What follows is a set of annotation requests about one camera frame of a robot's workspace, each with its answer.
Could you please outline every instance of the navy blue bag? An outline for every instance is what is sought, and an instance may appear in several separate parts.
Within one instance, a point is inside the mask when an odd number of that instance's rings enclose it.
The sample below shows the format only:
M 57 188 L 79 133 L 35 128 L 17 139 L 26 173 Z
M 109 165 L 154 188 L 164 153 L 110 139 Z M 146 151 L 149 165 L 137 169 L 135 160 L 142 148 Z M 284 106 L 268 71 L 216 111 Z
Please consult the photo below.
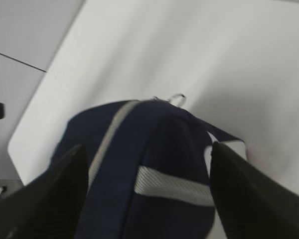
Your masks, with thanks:
M 76 239 L 204 239 L 215 215 L 204 153 L 237 138 L 164 101 L 117 102 L 68 123 L 52 164 L 87 151 L 89 191 Z

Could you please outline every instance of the fabric texture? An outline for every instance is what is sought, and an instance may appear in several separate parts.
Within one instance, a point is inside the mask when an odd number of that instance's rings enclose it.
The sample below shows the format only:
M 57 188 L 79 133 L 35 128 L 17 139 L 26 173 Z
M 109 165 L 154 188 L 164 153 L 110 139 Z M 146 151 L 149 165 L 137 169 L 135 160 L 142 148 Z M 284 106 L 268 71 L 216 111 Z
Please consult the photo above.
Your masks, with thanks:
M 89 109 L 71 119 L 52 162 L 81 143 L 91 166 L 97 152 L 103 150 L 102 141 L 113 117 L 126 103 Z M 102 153 L 75 239 L 206 238 L 215 215 L 204 161 L 205 148 L 212 145 L 208 132 L 219 140 L 237 139 L 167 102 L 144 101 L 135 105 L 120 120 Z M 164 178 L 199 185 L 199 196 L 190 197 L 190 190 L 159 195 L 136 193 L 135 183 L 142 167 Z M 172 183 L 164 187 L 171 189 Z M 162 185 L 152 186 L 157 191 Z M 202 195 L 206 196 L 204 204 L 200 201 Z M 198 205 L 193 203 L 195 197 L 200 201 Z

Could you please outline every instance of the gray floor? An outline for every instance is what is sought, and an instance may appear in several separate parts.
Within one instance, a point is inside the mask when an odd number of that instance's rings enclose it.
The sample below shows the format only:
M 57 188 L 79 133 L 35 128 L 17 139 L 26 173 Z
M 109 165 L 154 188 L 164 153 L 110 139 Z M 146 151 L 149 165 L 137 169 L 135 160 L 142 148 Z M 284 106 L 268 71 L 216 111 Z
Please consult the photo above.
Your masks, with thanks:
M 83 2 L 0 0 L 0 179 L 19 179 L 8 141 Z

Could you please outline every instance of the gray reflective strip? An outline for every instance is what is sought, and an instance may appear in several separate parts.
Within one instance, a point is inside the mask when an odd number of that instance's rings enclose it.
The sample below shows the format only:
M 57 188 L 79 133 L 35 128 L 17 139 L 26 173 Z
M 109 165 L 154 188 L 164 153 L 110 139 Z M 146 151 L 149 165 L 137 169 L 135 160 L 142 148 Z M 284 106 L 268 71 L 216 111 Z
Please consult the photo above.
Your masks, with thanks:
M 103 158 L 105 156 L 106 151 L 108 150 L 112 139 L 120 127 L 123 120 L 126 118 L 126 116 L 131 112 L 131 110 L 140 103 L 140 101 L 129 101 L 125 105 L 123 105 L 119 111 L 114 115 L 112 122 L 105 134 L 105 136 L 102 139 L 102 142 L 100 144 L 100 147 L 98 151 L 95 154 L 95 157 L 92 161 L 92 164 L 89 169 L 89 189 L 91 188 L 91 185 L 99 171 L 100 165 L 103 161 Z
M 186 179 L 139 167 L 134 191 L 150 197 L 176 199 L 197 206 L 214 206 L 209 187 Z

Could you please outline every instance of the white table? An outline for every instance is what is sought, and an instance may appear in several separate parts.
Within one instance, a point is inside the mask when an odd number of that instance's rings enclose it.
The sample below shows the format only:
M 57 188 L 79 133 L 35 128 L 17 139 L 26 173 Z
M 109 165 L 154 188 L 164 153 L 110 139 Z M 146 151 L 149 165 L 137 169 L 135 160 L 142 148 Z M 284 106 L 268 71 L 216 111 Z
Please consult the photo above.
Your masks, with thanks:
M 87 0 L 9 153 L 27 184 L 76 113 L 179 92 L 186 109 L 244 139 L 250 161 L 299 193 L 299 4 L 283 1 Z

